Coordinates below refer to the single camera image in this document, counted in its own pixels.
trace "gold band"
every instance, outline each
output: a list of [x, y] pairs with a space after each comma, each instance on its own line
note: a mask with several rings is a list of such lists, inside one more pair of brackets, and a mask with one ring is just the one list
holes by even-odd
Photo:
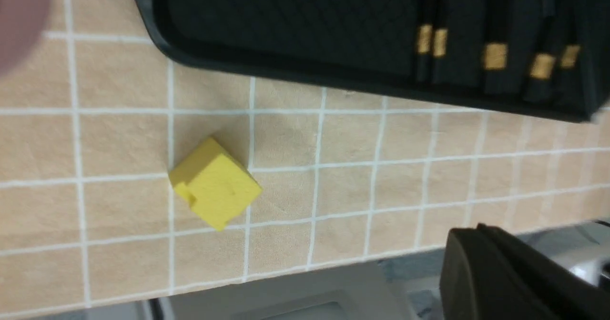
[[538, 53], [534, 58], [532, 69], [529, 75], [532, 78], [546, 80], [551, 78], [553, 72], [553, 66], [555, 66], [555, 57], [547, 53]]
[[430, 52], [430, 42], [432, 41], [432, 25], [421, 25], [417, 36], [417, 53], [427, 54]]
[[505, 43], [488, 43], [485, 46], [483, 64], [485, 70], [503, 70], [506, 68], [506, 54], [508, 47]]
[[435, 58], [444, 57], [447, 52], [447, 29], [437, 29], [434, 32], [434, 52]]
[[580, 53], [579, 45], [569, 44], [568, 46], [566, 46], [564, 55], [561, 57], [561, 68], [574, 68], [574, 66], [576, 65], [576, 59], [578, 58], [578, 53]]

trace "countertop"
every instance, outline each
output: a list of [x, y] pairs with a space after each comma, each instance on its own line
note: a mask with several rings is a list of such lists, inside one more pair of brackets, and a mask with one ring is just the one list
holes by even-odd
[[[0, 79], [0, 318], [610, 216], [610, 116], [568, 124], [172, 63], [133, 0], [54, 0]], [[222, 232], [167, 172], [213, 135], [264, 193]]]

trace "blurred object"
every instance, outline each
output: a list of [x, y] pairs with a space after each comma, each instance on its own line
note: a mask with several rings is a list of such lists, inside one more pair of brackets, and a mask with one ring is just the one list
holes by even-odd
[[36, 44], [50, 4], [51, 0], [0, 0], [0, 76]]

